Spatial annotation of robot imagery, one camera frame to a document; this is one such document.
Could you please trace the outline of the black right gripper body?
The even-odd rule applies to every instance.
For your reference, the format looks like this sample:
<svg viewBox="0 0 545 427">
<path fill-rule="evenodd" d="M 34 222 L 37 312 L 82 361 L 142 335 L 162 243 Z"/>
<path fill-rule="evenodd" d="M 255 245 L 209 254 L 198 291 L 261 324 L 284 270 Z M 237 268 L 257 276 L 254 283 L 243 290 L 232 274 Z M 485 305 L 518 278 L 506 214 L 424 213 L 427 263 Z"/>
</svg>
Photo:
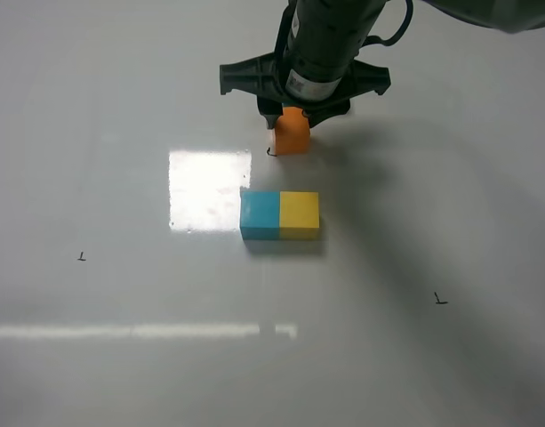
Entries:
<svg viewBox="0 0 545 427">
<path fill-rule="evenodd" d="M 291 1 L 275 47 L 275 109 L 349 109 L 362 94 L 384 94 L 388 70 L 357 60 L 383 1 Z"/>
</svg>

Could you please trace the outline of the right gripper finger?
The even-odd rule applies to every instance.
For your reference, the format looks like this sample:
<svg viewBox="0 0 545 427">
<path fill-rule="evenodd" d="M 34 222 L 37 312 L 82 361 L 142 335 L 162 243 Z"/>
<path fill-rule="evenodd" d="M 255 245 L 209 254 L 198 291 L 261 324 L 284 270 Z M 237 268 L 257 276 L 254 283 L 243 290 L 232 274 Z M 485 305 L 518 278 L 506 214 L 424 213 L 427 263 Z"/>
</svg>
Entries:
<svg viewBox="0 0 545 427">
<path fill-rule="evenodd" d="M 273 130 L 277 120 L 283 115 L 283 105 L 274 100 L 258 97 L 257 108 L 260 115 L 265 119 L 267 128 Z"/>
<path fill-rule="evenodd" d="M 350 101 L 341 101 L 321 108 L 304 109 L 302 115 L 308 120 L 309 127 L 313 128 L 324 121 L 349 113 Z"/>
</svg>

